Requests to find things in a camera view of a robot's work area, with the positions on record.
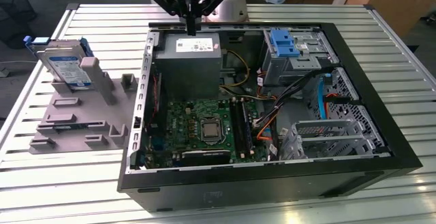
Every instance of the workbench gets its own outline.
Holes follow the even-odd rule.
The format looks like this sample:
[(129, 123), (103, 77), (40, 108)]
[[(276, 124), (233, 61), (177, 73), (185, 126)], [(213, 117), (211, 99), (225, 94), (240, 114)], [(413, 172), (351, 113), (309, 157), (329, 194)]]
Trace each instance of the workbench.
[[(0, 222), (32, 223), (429, 223), (436, 215), (436, 82), (363, 6), (249, 5), (251, 21), (332, 22), (345, 39), (424, 167), (348, 197), (148, 213), (116, 192), (121, 150), (27, 152), (53, 88), (37, 63), (0, 131)], [(139, 76), (149, 22), (177, 22), (156, 5), (80, 5), (52, 38), (84, 36), (112, 78)]]

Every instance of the blue clip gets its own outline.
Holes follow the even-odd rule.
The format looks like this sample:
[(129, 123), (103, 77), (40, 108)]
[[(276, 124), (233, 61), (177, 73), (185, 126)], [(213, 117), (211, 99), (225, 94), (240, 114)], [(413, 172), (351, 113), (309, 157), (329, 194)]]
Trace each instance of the blue clip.
[(37, 58), (36, 53), (33, 52), (33, 50), (31, 49), (29, 45), (32, 44), (32, 37), (31, 36), (25, 36), (24, 39), (24, 46), (25, 48), (29, 50), (29, 52), (32, 52), (33, 56)]
[(80, 45), (81, 45), (81, 48), (84, 50), (84, 53), (87, 54), (87, 57), (93, 57), (95, 54), (91, 50), (91, 47), (89, 47), (89, 43), (88, 43), (88, 40), (85, 38), (80, 38)]
[(276, 49), (277, 57), (299, 57), (300, 51), (293, 45), (293, 37), (285, 29), (271, 30), (271, 43)]

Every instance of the barcode label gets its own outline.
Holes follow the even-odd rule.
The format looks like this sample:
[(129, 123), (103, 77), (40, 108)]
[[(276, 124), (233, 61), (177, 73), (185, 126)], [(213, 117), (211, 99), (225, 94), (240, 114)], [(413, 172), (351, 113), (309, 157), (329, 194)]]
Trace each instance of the barcode label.
[(277, 156), (277, 148), (272, 144), (269, 144), (269, 151)]

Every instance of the green circuit board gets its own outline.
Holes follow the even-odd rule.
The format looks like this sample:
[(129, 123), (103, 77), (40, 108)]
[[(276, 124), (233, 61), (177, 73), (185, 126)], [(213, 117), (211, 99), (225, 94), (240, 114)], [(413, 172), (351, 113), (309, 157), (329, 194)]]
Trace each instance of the green circuit board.
[[(259, 117), (256, 102), (248, 99), (245, 102), (249, 120)], [(217, 121), (221, 127), (220, 140), (205, 142), (201, 140), (201, 123)], [(201, 149), (221, 149), (231, 151), (233, 163), (260, 162), (265, 160), (267, 150), (264, 146), (255, 147), (255, 154), (240, 158), (235, 151), (232, 116), (229, 100), (197, 100), (185, 102), (169, 102), (167, 114), (167, 135), (164, 138), (165, 151), (185, 151)], [(161, 156), (156, 159), (160, 167), (172, 167), (171, 158)]]

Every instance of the motherboard chip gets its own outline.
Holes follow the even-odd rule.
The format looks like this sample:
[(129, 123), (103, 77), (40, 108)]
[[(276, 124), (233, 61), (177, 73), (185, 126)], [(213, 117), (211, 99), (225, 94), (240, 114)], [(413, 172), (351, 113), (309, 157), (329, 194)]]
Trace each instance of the motherboard chip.
[(203, 125), (203, 135), (204, 135), (204, 137), (219, 136), (219, 124), (217, 123), (205, 123)]
[(200, 120), (201, 141), (208, 145), (215, 145), (221, 141), (221, 119), (219, 117), (205, 117)]

